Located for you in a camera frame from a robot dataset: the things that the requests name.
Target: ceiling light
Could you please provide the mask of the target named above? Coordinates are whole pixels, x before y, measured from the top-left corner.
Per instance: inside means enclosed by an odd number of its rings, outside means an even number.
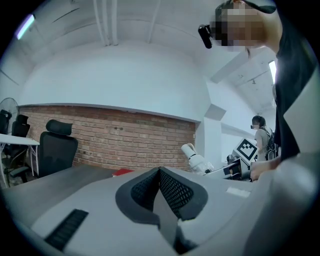
[[[21,37],[24,35],[24,33],[27,31],[27,29],[30,27],[30,25],[35,21],[35,17],[32,14],[29,14],[24,22],[20,25],[20,27],[17,29],[16,32],[16,38],[18,40],[21,39]]]
[[[269,62],[269,67],[270,67],[270,70],[271,70],[273,84],[275,84],[275,82],[276,82],[276,73],[277,73],[276,62],[274,60]]]

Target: woman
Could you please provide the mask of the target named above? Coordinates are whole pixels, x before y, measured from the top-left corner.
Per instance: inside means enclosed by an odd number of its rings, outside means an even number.
[[[218,6],[210,23],[210,36],[227,47],[268,47],[278,60],[274,142],[281,147],[281,156],[253,163],[251,178],[257,180],[261,173],[274,170],[281,161],[300,152],[284,114],[304,89],[318,62],[305,38],[275,6],[258,6],[253,2],[228,0]]]
[[[272,134],[272,130],[267,126],[266,120],[259,115],[252,118],[253,129],[257,130],[254,139],[258,147],[258,159],[257,161],[266,161],[266,154],[268,152],[267,146]]]

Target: white desk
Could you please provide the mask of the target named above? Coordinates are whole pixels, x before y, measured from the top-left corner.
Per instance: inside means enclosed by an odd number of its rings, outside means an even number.
[[[34,175],[34,167],[32,161],[32,155],[35,155],[36,159],[36,172],[39,174],[39,166],[38,166],[38,146],[40,145],[39,142],[35,141],[32,138],[24,138],[24,137],[17,137],[11,135],[0,134],[0,171],[3,178],[3,182],[6,187],[8,187],[7,180],[4,173],[4,168],[2,165],[2,151],[5,148],[6,144],[14,144],[14,145],[27,145],[30,148],[30,159],[31,159],[31,170],[32,175]]]

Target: desk surface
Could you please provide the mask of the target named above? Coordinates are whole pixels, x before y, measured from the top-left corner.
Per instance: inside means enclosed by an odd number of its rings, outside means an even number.
[[[116,170],[80,165],[2,191],[13,216],[27,227],[84,186],[111,178]]]
[[[12,135],[0,134],[0,143],[6,144],[16,144],[16,145],[29,145],[29,146],[38,146],[39,142],[35,141],[32,138],[17,137]]]

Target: brick wall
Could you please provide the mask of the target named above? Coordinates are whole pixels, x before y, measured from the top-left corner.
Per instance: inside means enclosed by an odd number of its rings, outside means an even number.
[[[72,123],[71,136],[78,140],[73,164],[118,170],[176,167],[189,170],[181,151],[195,143],[195,124],[173,118],[120,110],[79,106],[25,106],[28,137],[40,140],[46,123],[55,119]]]

